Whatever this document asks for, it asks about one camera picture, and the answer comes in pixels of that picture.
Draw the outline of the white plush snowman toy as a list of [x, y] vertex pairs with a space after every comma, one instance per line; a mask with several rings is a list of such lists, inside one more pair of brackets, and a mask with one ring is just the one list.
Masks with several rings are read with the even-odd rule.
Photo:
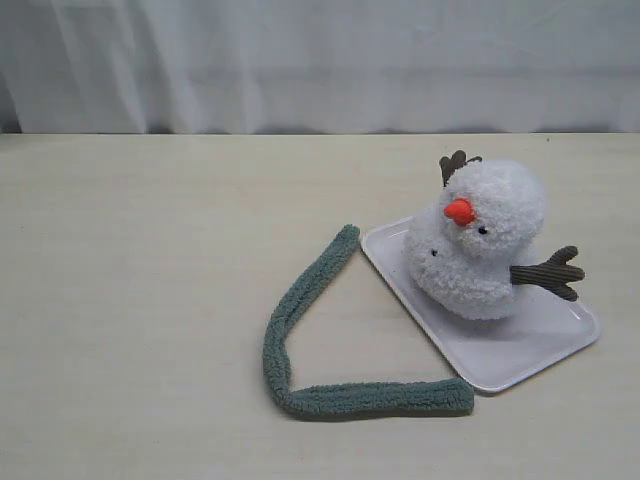
[[403, 246], [421, 291], [469, 321], [513, 316], [534, 288], [577, 301], [574, 285], [585, 277], [572, 263], [577, 247], [536, 256], [546, 195], [529, 167], [463, 150], [442, 156], [438, 166], [440, 194], [413, 216]]

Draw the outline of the green fleece scarf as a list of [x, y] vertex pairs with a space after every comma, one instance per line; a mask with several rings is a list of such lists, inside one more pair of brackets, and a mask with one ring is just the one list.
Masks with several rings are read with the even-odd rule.
[[286, 341], [310, 306], [343, 270], [359, 244], [360, 229], [344, 225], [281, 297], [267, 323], [262, 372], [274, 404], [314, 421], [394, 416], [465, 416], [474, 409], [471, 386], [460, 378], [419, 382], [350, 382], [291, 388]]

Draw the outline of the white plastic tray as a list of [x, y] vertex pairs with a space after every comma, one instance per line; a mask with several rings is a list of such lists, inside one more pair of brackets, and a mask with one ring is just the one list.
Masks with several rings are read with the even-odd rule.
[[404, 309], [455, 373], [477, 392], [503, 392], [589, 347], [599, 318], [584, 303], [535, 288], [517, 315], [468, 321], [432, 300], [408, 273], [403, 244], [410, 219], [373, 228], [361, 250]]

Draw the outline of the white backdrop curtain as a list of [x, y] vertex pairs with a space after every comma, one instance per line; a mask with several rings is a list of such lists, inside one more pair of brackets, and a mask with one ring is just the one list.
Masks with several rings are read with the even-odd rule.
[[635, 1], [5, 1], [5, 133], [635, 132]]

